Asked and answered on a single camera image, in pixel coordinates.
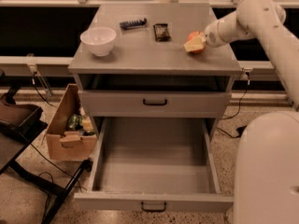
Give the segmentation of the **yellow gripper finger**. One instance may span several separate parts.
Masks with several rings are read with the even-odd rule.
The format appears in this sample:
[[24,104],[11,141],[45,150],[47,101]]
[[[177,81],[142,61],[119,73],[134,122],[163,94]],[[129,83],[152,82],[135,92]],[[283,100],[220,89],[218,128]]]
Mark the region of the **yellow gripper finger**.
[[187,52],[199,52],[206,48],[205,40],[200,35],[194,36],[192,39],[184,44]]

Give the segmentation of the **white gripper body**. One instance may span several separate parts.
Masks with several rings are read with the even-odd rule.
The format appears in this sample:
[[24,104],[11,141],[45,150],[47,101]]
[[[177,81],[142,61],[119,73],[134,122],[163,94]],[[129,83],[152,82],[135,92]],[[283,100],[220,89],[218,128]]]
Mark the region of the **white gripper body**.
[[212,48],[218,48],[225,44],[219,33],[219,21],[213,21],[204,30],[206,44]]

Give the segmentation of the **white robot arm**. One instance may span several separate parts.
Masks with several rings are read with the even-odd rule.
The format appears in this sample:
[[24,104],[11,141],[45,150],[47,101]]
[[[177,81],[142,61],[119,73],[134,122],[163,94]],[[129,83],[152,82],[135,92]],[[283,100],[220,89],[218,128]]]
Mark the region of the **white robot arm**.
[[[299,40],[273,0],[240,0],[236,11],[189,34],[184,48],[199,52],[256,38],[293,107],[299,106]],[[234,224],[299,224],[299,112],[253,120],[241,135],[235,165]]]

